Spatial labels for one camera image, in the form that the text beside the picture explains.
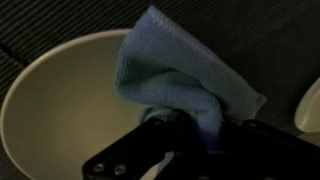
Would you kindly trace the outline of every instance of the bowl rim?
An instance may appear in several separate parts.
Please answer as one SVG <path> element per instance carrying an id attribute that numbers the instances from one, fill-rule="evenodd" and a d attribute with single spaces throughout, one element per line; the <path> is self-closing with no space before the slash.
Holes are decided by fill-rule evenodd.
<path id="1" fill-rule="evenodd" d="M 117 30 L 107 30 L 107 31 L 102 31 L 102 32 L 97 32 L 97 33 L 92 33 L 88 35 L 84 35 L 75 39 L 72 39 L 70 41 L 67 41 L 65 43 L 62 43 L 47 52 L 45 52 L 43 55 L 38 57 L 35 61 L 33 61 L 30 65 L 28 65 L 22 72 L 17 76 L 17 78 L 13 81 L 11 84 L 9 90 L 7 91 L 7 94 L 5 95 L 4 101 L 2 103 L 1 111 L 0 111 L 0 136 L 1 136 L 1 141 L 3 144 L 3 148 L 11 160 L 11 162 L 28 178 L 34 179 L 28 172 L 26 172 L 14 159 L 12 154 L 10 153 L 8 149 L 8 142 L 6 140 L 6 135 L 4 133 L 4 122 L 5 122 L 5 116 L 7 109 L 9 108 L 9 102 L 11 100 L 11 97 L 14 96 L 15 91 L 18 89 L 19 84 L 23 82 L 30 73 L 34 71 L 34 69 L 38 68 L 42 63 L 47 62 L 51 59 L 51 57 L 69 49 L 74 46 L 77 46 L 79 44 L 83 44 L 89 41 L 97 40 L 100 38 L 107 38 L 107 37 L 113 37 L 113 36 L 125 36 L 130 32 L 130 29 L 117 29 Z"/>

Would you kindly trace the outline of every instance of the microfiber towel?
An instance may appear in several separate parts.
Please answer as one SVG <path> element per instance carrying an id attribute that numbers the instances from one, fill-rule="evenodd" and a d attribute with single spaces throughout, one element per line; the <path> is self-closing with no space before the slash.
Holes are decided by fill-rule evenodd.
<path id="1" fill-rule="evenodd" d="M 153 106 L 142 121 L 169 114 L 174 108 L 189 113 L 209 151 L 217 148 L 222 115 L 251 119 L 266 101 L 217 55 L 153 6 L 123 42 L 115 83 L 124 98 Z"/>

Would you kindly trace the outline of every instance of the black object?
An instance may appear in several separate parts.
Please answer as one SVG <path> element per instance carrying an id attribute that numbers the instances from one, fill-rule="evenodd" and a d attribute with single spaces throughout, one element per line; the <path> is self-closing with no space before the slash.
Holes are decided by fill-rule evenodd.
<path id="1" fill-rule="evenodd" d="M 182 111 L 169 121 L 152 119 L 90 159 L 85 180 L 134 180 L 166 152 L 175 157 L 156 180 L 318 180 L 320 148 L 256 120 L 241 126 L 225 120 L 220 151 L 206 152 L 190 117 Z"/>

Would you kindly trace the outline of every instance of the cloth fold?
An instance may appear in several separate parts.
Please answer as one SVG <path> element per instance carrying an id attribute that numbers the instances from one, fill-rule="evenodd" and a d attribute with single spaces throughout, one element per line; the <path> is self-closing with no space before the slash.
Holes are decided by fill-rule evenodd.
<path id="1" fill-rule="evenodd" d="M 189 113 L 208 150 L 217 148 L 223 114 L 251 119 L 266 101 L 217 55 L 153 6 L 123 42 L 115 83 L 124 98 L 157 106 L 151 110 L 154 115 L 168 113 L 170 108 Z M 145 113 L 149 116 L 144 118 L 150 117 L 150 110 Z"/>

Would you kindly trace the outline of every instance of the white bowl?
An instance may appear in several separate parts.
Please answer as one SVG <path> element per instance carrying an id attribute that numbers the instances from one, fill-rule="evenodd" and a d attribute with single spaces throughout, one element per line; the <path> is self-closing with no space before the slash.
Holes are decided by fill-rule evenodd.
<path id="1" fill-rule="evenodd" d="M 28 66 L 1 110 L 1 136 L 14 164 L 36 180 L 80 180 L 86 160 L 132 130 L 142 105 L 115 93 L 114 70 L 129 30 L 65 43 Z"/>

